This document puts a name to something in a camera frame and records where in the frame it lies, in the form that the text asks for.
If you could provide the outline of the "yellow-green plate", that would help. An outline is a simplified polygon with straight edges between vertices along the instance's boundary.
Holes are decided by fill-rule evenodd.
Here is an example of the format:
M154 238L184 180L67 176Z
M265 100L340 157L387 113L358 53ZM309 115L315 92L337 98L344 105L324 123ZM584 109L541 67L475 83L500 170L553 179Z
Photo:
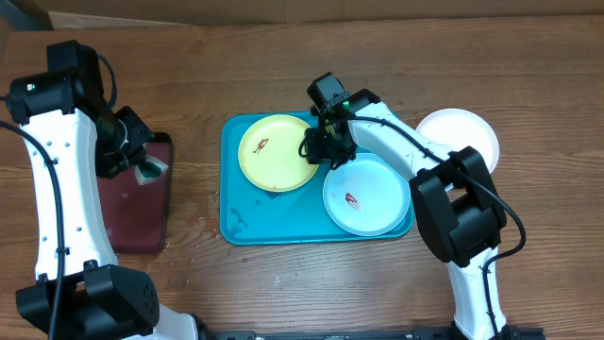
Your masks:
M244 133L238 161L244 176L262 190L282 193L306 184L316 173L298 148L310 125L289 114L261 118Z

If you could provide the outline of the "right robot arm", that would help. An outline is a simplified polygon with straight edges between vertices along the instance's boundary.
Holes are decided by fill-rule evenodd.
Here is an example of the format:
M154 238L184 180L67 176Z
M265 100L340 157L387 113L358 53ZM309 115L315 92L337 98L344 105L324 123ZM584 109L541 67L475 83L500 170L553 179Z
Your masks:
M480 153L471 146L453 151L432 142L376 94L350 93L331 73L316 78L307 94L318 125L306 131L299 155L336 170L364 148L395 170L410 185L423 241L449 267L457 335L502 338L508 326L497 305L494 263L507 218Z

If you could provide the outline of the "light blue plate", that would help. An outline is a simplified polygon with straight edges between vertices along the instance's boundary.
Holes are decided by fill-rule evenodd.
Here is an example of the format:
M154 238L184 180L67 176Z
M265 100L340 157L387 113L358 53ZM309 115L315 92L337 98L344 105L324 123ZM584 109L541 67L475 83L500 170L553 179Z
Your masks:
M409 183L373 153L328 171L323 201L335 225L359 237L400 237L414 220Z

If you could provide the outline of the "green scrub sponge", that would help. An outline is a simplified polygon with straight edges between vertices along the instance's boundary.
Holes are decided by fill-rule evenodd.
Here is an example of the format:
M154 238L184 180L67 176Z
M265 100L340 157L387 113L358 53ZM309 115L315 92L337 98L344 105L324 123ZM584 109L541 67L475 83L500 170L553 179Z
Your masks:
M135 179L139 185L147 185L159 180L168 169L169 166L160 159L146 156L135 167Z

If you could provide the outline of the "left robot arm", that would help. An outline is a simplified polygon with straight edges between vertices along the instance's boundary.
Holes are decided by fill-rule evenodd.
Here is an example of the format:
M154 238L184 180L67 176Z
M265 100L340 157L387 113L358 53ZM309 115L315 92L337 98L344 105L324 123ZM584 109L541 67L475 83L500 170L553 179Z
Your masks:
M197 316L161 304L149 275L117 259L163 248L171 137L116 107L93 48L59 42L46 56L46 71L13 80L6 96L39 220L36 282L16 292L19 315L51 339L206 338Z

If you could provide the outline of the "white plate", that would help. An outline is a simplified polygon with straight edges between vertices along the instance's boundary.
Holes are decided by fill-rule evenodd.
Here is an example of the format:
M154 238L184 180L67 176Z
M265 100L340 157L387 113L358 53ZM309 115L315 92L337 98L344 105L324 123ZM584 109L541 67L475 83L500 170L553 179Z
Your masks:
M496 169L500 148L495 131L483 118L469 110L437 110L426 116L416 131L455 151L472 146L484 159L490 174Z

